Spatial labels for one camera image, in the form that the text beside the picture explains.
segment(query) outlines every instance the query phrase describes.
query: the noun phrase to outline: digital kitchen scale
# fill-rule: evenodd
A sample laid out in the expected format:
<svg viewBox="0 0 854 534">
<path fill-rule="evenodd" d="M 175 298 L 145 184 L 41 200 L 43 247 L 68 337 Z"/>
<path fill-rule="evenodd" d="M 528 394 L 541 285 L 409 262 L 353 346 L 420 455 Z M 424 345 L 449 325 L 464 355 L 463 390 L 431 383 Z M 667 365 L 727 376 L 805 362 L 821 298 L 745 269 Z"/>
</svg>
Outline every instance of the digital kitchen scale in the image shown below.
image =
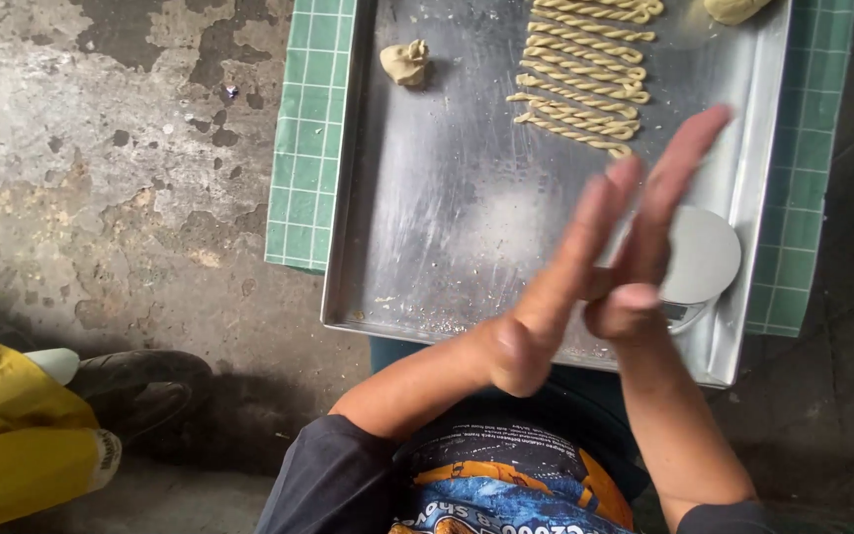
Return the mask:
<svg viewBox="0 0 854 534">
<path fill-rule="evenodd" d="M 671 334 L 680 334 L 713 307 L 740 269 L 740 239 L 718 214 L 681 206 L 671 224 L 671 261 L 661 307 Z"/>
</svg>

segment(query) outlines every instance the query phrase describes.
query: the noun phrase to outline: forearm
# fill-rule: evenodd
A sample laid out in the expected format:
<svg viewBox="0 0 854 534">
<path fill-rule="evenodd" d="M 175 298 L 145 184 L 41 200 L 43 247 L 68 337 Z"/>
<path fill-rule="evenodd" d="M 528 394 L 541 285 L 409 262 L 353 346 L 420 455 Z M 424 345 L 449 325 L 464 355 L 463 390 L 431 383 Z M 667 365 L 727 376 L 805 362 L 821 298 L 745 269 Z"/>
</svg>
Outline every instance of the forearm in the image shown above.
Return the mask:
<svg viewBox="0 0 854 534">
<path fill-rule="evenodd" d="M 480 334 L 473 329 L 397 360 L 344 394 L 329 413 L 379 437 L 408 438 L 490 385 Z"/>
<path fill-rule="evenodd" d="M 755 498 L 666 327 L 615 349 L 628 420 L 672 530 L 697 504 Z"/>
</svg>

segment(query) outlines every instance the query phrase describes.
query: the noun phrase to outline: dough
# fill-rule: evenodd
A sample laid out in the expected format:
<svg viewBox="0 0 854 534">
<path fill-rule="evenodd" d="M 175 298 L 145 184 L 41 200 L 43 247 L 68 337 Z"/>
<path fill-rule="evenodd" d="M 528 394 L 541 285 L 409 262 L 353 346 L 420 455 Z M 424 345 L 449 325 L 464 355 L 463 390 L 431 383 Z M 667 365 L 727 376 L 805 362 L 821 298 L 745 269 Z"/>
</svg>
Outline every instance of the dough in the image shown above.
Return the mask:
<svg viewBox="0 0 854 534">
<path fill-rule="evenodd" d="M 749 19 L 769 0 L 704 0 L 704 8 L 720 24 L 733 26 Z"/>
<path fill-rule="evenodd" d="M 381 51 L 384 72 L 399 86 L 416 86 L 423 82 L 429 50 L 423 39 L 410 44 L 394 44 Z"/>
</svg>

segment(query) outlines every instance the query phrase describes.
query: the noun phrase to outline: person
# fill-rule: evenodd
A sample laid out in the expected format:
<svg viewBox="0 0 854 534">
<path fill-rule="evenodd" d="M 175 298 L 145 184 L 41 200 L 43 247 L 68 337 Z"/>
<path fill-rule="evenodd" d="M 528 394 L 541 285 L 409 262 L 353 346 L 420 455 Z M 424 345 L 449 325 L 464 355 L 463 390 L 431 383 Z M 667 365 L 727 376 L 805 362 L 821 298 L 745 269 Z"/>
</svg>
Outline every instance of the person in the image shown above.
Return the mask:
<svg viewBox="0 0 854 534">
<path fill-rule="evenodd" d="M 658 300 L 671 219 L 728 122 L 717 105 L 681 126 L 610 268 L 593 264 L 642 178 L 637 158 L 587 182 L 515 308 L 431 347 L 372 338 L 374 374 L 295 439 L 256 533 L 630 532 L 648 483 L 638 454 L 671 532 L 769 531 Z M 578 300 L 618 375 L 552 366 Z"/>
</svg>

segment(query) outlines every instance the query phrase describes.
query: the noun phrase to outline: aluminum tray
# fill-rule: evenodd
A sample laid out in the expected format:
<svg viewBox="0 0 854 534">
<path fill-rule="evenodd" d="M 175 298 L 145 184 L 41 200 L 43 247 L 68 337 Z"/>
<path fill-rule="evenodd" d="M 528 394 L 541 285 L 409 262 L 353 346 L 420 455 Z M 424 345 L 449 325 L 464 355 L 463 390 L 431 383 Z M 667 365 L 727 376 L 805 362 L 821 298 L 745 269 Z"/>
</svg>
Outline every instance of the aluminum tray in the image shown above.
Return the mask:
<svg viewBox="0 0 854 534">
<path fill-rule="evenodd" d="M 736 281 L 677 337 L 701 384 L 736 377 L 789 26 L 778 1 L 745 25 L 712 21 L 700 0 L 665 1 L 645 54 L 642 130 L 629 141 L 649 162 L 678 125 L 718 102 L 736 119 L 685 203 L 718 213 L 743 245 Z M 362 2 L 355 20 L 345 142 L 322 322 L 434 343 L 508 309 L 552 251 L 603 151 L 514 125 L 527 36 L 521 0 Z M 410 91 L 381 72 L 386 45 L 426 39 L 429 86 Z M 612 351 L 577 320 L 557 363 L 616 370 Z"/>
</svg>

